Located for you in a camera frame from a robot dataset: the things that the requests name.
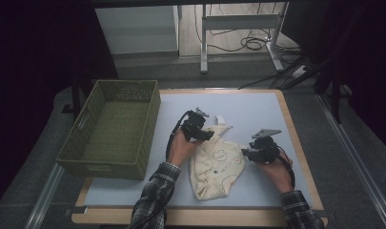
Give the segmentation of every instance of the flannel shirt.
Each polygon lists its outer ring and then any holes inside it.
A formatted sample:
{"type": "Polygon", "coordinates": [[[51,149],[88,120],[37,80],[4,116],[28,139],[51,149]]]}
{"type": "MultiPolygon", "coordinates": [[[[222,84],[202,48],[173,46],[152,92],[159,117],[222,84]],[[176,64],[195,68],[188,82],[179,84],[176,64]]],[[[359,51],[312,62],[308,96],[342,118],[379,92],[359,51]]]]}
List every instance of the flannel shirt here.
{"type": "MultiPolygon", "coordinates": [[[[162,162],[145,185],[141,199],[132,210],[130,229],[162,229],[166,222],[166,206],[173,196],[174,184],[180,175],[180,168],[162,162]]],[[[323,221],[309,208],[302,192],[282,194],[281,202],[285,219],[290,228],[324,228],[323,221]]]]}
{"type": "Polygon", "coordinates": [[[324,228],[321,218],[309,208],[308,202],[299,190],[280,195],[282,210],[289,228],[319,229],[324,228]]]}

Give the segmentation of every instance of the crumpled white fabric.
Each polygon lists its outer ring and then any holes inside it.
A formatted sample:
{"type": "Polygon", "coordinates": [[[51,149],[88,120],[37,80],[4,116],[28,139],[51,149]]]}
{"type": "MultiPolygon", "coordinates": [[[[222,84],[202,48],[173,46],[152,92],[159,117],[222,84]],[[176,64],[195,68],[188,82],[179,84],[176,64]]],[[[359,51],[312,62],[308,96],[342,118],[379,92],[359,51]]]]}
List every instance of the crumpled white fabric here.
{"type": "Polygon", "coordinates": [[[232,126],[218,125],[204,129],[213,137],[197,147],[190,159],[190,179],[199,200],[225,198],[245,167],[241,149],[244,145],[226,141],[223,133],[232,126]]]}

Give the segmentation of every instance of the wires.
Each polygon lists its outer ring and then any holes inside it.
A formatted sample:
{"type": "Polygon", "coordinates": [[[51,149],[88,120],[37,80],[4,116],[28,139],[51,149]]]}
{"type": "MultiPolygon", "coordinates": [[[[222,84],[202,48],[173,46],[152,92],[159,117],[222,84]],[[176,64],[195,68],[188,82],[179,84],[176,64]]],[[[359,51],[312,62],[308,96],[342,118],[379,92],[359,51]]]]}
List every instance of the wires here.
{"type": "Polygon", "coordinates": [[[265,78],[256,80],[255,82],[252,82],[252,83],[249,83],[249,84],[245,84],[245,85],[241,86],[240,88],[238,88],[238,90],[243,89],[243,88],[247,88],[247,87],[252,86],[252,85],[254,85],[254,84],[257,84],[257,83],[259,83],[259,82],[262,82],[262,81],[265,81],[265,80],[268,80],[268,79],[270,79],[270,78],[274,78],[274,77],[275,77],[275,80],[274,80],[273,83],[270,85],[270,89],[272,89],[272,88],[274,88],[275,82],[278,80],[278,78],[279,78],[281,75],[283,75],[283,74],[289,72],[290,70],[294,69],[295,66],[296,66],[300,61],[302,61],[303,58],[304,58],[304,55],[299,56],[299,58],[297,58],[297,60],[294,61],[293,64],[291,64],[290,66],[288,66],[288,67],[287,67],[283,72],[281,72],[281,73],[273,74],[273,75],[271,75],[271,76],[268,76],[268,77],[265,77],[265,78]]]}
{"type": "MultiPolygon", "coordinates": [[[[253,4],[249,7],[249,9],[246,11],[246,14],[249,12],[249,10],[253,7],[253,4]]],[[[202,40],[201,40],[201,37],[199,36],[199,32],[198,32],[198,27],[197,27],[197,20],[196,20],[196,5],[194,5],[194,22],[195,22],[195,32],[196,32],[196,35],[198,37],[198,40],[200,43],[202,43],[202,40]]],[[[219,35],[219,34],[223,34],[223,33],[227,33],[227,32],[231,32],[231,31],[236,31],[236,30],[228,30],[228,31],[221,31],[221,32],[218,32],[218,33],[213,33],[212,31],[211,34],[212,35],[219,35]]],[[[224,49],[224,48],[221,48],[221,47],[218,47],[218,46],[215,46],[215,45],[207,45],[208,47],[212,47],[212,48],[216,48],[216,49],[219,49],[221,51],[224,51],[224,52],[237,52],[237,51],[240,51],[240,50],[243,50],[244,48],[247,48],[248,50],[251,50],[251,51],[258,51],[258,50],[261,50],[265,45],[266,45],[266,40],[265,39],[261,39],[261,38],[257,38],[257,37],[254,37],[254,32],[255,31],[263,31],[265,33],[267,33],[266,31],[264,30],[249,30],[249,33],[246,37],[242,38],[240,40],[240,45],[241,47],[240,48],[237,48],[235,50],[227,50],[227,49],[224,49]]]]}

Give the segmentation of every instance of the person's hand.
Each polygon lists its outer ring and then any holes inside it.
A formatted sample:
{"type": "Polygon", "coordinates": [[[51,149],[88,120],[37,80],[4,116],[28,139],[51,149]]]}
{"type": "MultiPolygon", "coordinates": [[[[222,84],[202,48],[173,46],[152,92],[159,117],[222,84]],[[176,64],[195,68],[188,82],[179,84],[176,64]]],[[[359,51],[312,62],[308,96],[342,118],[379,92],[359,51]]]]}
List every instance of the person's hand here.
{"type": "Polygon", "coordinates": [[[180,167],[184,160],[189,158],[195,148],[202,144],[204,142],[203,140],[196,140],[193,142],[190,142],[186,140],[186,137],[184,137],[184,133],[178,129],[177,132],[174,135],[174,139],[172,141],[172,146],[170,148],[169,152],[169,158],[168,162],[180,167]]]}
{"type": "MultiPolygon", "coordinates": [[[[280,152],[279,155],[289,161],[290,165],[293,164],[293,161],[282,152],[280,152]]],[[[291,185],[290,174],[278,158],[270,164],[262,162],[256,162],[255,164],[266,173],[267,177],[275,184],[280,194],[292,192],[294,190],[291,185]]]]}

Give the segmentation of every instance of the wooden table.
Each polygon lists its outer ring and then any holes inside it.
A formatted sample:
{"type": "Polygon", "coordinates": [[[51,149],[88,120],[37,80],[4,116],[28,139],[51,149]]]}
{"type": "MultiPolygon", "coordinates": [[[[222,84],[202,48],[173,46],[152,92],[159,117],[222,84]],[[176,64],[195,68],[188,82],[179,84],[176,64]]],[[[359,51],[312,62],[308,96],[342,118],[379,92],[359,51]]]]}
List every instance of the wooden table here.
{"type": "MultiPolygon", "coordinates": [[[[309,169],[306,157],[296,134],[287,104],[281,91],[278,90],[162,90],[161,94],[244,94],[244,93],[275,93],[281,112],[284,115],[289,135],[294,144],[296,156],[312,197],[313,209],[323,211],[319,194],[309,169]]],[[[86,178],[79,198],[72,213],[75,223],[94,224],[129,224],[132,208],[121,207],[86,207],[84,201],[92,183],[86,178]]],[[[177,226],[286,226],[284,214],[279,209],[168,209],[167,225],[177,226]]]]}

